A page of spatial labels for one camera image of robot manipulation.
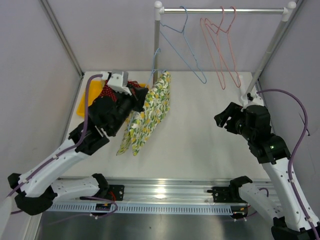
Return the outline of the lemon print skirt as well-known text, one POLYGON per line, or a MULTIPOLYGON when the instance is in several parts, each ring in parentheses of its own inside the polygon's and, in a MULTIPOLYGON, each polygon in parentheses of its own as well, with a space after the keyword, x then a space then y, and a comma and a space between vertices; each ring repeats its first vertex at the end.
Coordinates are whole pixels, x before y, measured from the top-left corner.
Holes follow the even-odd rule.
POLYGON ((130 113, 126 120, 126 129, 117 155, 124 154, 132 148, 136 156, 156 127, 165 119, 170 110, 172 76, 168 71, 163 72, 148 93, 144 101, 144 111, 130 113))

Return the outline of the red polka dot cloth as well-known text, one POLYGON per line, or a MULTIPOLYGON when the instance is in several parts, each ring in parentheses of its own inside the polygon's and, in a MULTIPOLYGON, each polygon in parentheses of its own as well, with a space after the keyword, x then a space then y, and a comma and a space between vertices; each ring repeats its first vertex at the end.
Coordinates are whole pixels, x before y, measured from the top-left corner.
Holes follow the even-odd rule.
MULTIPOLYGON (((107 85, 107 80, 101 80, 100 81, 101 86, 102 86, 102 90, 100 92, 100 94, 98 95, 98 97, 110 97, 112 99, 113 102, 117 101, 117 97, 115 92, 107 85)), ((128 81, 129 85, 132 85, 135 88, 144 88, 144 87, 149 87, 146 83, 138 83, 137 81, 128 81)))

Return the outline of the blue wire hanger front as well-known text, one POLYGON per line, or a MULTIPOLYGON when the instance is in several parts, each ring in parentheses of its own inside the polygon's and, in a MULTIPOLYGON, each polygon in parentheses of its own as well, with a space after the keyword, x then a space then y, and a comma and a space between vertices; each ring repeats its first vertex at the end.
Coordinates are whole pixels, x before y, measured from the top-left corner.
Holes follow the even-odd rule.
MULTIPOLYGON (((158 48, 155 50, 154 54, 153 54, 152 69, 151 69, 150 75, 149 75, 149 77, 148 77, 148 80, 147 80, 146 82, 143 82, 145 88, 147 87, 147 85, 150 86, 151 80, 152 80, 152 78, 153 78, 153 74, 158 73, 159 70, 160 70, 158 67, 156 67, 156 57, 157 57, 160 53, 161 53, 161 49, 158 47, 158 48)), ((134 111, 134 112, 133 112, 133 114, 132 114, 132 116, 131 116, 131 118, 130 118, 130 120, 129 120, 129 123, 128 123, 128 125, 127 125, 127 130, 128 130, 128 131, 130 130, 130 127, 131 127, 131 124, 133 123, 134 118, 135 118, 136 116, 138 116, 139 114, 140 114, 140 113, 139 113, 138 111, 134 111)))

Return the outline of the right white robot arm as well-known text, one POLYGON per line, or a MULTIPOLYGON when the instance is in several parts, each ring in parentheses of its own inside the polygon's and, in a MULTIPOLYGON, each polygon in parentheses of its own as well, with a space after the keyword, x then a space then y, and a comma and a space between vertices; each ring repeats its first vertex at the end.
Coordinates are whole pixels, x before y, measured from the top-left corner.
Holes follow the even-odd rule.
POLYGON ((318 240, 320 219, 294 179, 292 156, 285 141, 271 132, 268 109, 263 105, 243 107, 231 102, 214 120, 218 127, 247 141, 250 152, 269 176, 279 204, 247 176, 230 180, 227 187, 213 187, 214 202, 249 204, 271 224, 275 240, 318 240))

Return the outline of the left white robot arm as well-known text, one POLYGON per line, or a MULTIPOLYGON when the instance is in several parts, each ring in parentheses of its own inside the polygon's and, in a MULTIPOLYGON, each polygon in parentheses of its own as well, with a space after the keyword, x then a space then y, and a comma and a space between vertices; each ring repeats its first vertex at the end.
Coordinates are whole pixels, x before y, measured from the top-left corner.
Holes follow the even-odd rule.
POLYGON ((30 216, 48 210, 54 202, 74 198, 108 196, 110 185, 101 173, 87 178, 62 183, 58 178, 78 162, 87 159, 115 137, 132 111, 143 112, 148 89, 130 85, 129 93, 113 91, 113 97, 104 95, 88 104, 85 92, 84 121, 69 133, 61 146, 34 169, 12 173, 8 182, 17 207, 30 216))

